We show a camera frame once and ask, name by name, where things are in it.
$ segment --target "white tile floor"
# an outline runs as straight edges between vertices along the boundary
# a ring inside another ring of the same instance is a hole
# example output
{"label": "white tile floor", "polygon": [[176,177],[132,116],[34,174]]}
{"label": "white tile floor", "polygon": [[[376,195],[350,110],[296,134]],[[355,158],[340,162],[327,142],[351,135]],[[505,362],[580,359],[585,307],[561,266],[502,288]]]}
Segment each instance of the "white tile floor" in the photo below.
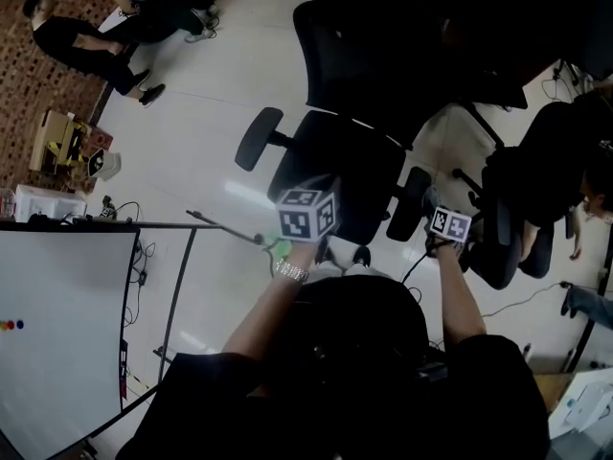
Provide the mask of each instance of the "white tile floor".
{"label": "white tile floor", "polygon": [[[303,54],[292,25],[293,9],[306,0],[220,0],[223,9],[216,39],[186,44],[177,33],[165,42],[141,47],[133,68],[153,67],[150,84],[163,81],[166,93],[149,109],[111,96],[100,127],[115,137],[112,150],[122,155],[122,171],[109,182],[99,182],[89,199],[89,212],[97,214],[102,197],[111,195],[116,205],[136,200],[147,221],[193,221],[185,214],[195,209],[246,234],[274,234],[275,218],[265,192],[281,159],[276,148],[266,149],[253,172],[234,163],[243,133],[264,106],[278,107],[285,117],[280,130],[292,134],[308,111],[307,74]],[[542,78],[550,78],[551,71]],[[525,90],[530,107],[505,112],[482,105],[479,109],[508,145],[516,145],[532,118],[549,100],[538,78]],[[566,91],[560,91],[564,97]],[[450,176],[462,167],[475,178],[492,152],[489,138],[462,109],[452,106],[433,118],[407,155],[403,183],[413,166],[431,172],[443,202],[474,213],[467,187]],[[121,212],[134,218],[134,206]],[[407,243],[386,238],[381,225],[370,248],[374,266],[399,279],[423,253],[424,233]],[[584,253],[572,263],[573,243],[556,228],[552,269],[537,281],[518,272],[504,291],[488,287],[470,271],[466,278],[482,312],[492,312],[530,297],[536,290],[562,279],[594,287],[607,240],[598,222],[585,226]],[[125,331],[129,343],[130,388],[139,394],[157,379],[159,358],[152,353],[163,341],[170,299],[188,233],[148,230],[146,243],[155,242],[148,264],[149,279],[140,298],[138,321]],[[354,247],[333,240],[341,260],[351,258]],[[255,246],[215,231],[199,233],[190,257],[179,298],[170,347],[174,351],[206,353],[219,350],[242,316],[248,312],[269,280],[267,257]],[[440,288],[436,263],[424,260],[407,286],[421,290],[421,307],[430,336],[441,339]],[[559,316],[563,291],[556,287],[525,306],[503,311],[487,320],[488,330],[528,342],[537,356],[556,366],[573,348],[584,320]],[[136,288],[128,305],[135,311]],[[146,404],[95,440],[102,458],[113,457],[132,434]]]}

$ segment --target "black hair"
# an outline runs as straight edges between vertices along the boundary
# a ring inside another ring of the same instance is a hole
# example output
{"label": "black hair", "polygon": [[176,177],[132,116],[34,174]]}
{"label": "black hair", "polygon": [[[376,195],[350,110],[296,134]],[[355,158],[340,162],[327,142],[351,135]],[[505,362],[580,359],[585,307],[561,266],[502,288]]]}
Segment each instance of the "black hair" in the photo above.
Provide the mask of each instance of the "black hair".
{"label": "black hair", "polygon": [[604,195],[602,208],[613,212],[613,146],[601,142],[590,155],[585,180],[595,195]]}
{"label": "black hair", "polygon": [[36,10],[36,6],[40,3],[41,0],[26,0],[23,4],[23,14],[31,19],[34,17],[34,11]]}

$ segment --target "wristwatch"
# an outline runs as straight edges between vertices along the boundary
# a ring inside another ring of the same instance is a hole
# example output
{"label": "wristwatch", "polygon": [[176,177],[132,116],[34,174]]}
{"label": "wristwatch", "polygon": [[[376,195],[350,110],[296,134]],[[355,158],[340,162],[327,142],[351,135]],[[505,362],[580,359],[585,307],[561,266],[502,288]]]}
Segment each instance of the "wristwatch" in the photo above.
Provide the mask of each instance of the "wristwatch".
{"label": "wristwatch", "polygon": [[277,273],[283,274],[283,276],[297,281],[298,283],[304,283],[308,278],[308,271],[287,263],[284,259],[279,259],[277,261]]}

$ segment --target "whiteboard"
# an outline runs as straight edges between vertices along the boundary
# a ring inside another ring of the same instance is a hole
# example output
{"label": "whiteboard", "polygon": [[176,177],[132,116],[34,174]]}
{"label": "whiteboard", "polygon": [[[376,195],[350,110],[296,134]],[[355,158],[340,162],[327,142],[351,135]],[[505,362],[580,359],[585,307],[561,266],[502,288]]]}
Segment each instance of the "whiteboard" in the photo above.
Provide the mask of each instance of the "whiteboard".
{"label": "whiteboard", "polygon": [[0,225],[0,321],[24,323],[0,331],[0,430],[37,460],[122,411],[120,340],[138,229],[26,227]]}

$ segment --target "whiteboard frame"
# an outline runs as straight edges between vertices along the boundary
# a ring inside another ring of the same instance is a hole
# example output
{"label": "whiteboard frame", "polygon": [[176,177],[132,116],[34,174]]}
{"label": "whiteboard frame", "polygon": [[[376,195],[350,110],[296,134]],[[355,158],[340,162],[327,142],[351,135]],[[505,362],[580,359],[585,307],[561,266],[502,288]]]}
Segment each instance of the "whiteboard frame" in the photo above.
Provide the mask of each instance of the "whiteboard frame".
{"label": "whiteboard frame", "polygon": [[[137,225],[134,225],[132,223],[95,223],[95,222],[87,222],[87,223],[79,223],[79,224],[70,225],[70,224],[61,224],[61,222],[59,222],[58,220],[50,220],[49,219],[49,220],[41,221],[41,222],[37,222],[37,223],[16,223],[14,221],[0,221],[0,231],[1,232],[27,232],[27,233],[41,233],[41,232],[42,233],[67,233],[67,234],[75,234],[75,233],[82,233],[82,234],[92,234],[92,233],[94,233],[94,234],[100,234],[100,233],[128,233],[128,234],[134,234],[134,244],[132,246],[132,253],[130,255],[130,263],[129,263],[128,267],[127,267],[126,275],[125,275],[124,303],[123,303],[123,307],[122,307],[122,319],[120,321],[120,346],[117,349],[117,373],[118,373],[118,377],[119,377],[118,385],[120,386],[120,390],[119,390],[119,402],[120,402],[120,410],[121,410],[121,412],[119,414],[119,417],[123,417],[124,414],[129,412],[129,411],[124,412],[124,401],[122,399],[122,393],[121,393],[121,381],[122,381],[122,351],[121,351],[121,342],[124,340],[125,307],[126,307],[126,304],[127,304],[127,295],[128,295],[129,286],[130,286],[130,273],[131,273],[132,266],[134,265],[134,255],[136,253],[136,247],[138,246],[138,240],[140,239],[140,235],[141,235],[140,227],[137,226]],[[102,431],[102,430],[106,429],[108,427],[107,425],[110,426],[109,423],[111,423],[111,422],[113,422],[113,420],[109,421],[108,423],[106,423],[104,425],[101,425],[99,428],[95,429],[94,431],[90,432],[89,434],[87,434],[83,438],[79,439],[78,441],[76,441],[72,445],[69,445],[65,449],[59,451],[58,453],[52,455],[49,458],[56,458],[56,457],[60,456],[61,454],[63,454],[67,450],[69,450],[69,449],[73,448],[74,446],[78,445],[80,442],[86,440],[87,438],[91,437],[92,435],[95,435],[94,433],[96,433],[97,431]],[[19,458],[23,458],[23,456],[21,455],[19,450],[17,450],[17,448],[11,443],[11,441],[9,440],[7,435],[4,434],[2,429],[0,429],[0,434],[5,439],[7,445],[9,445],[12,448],[12,450],[15,452],[15,454]]]}

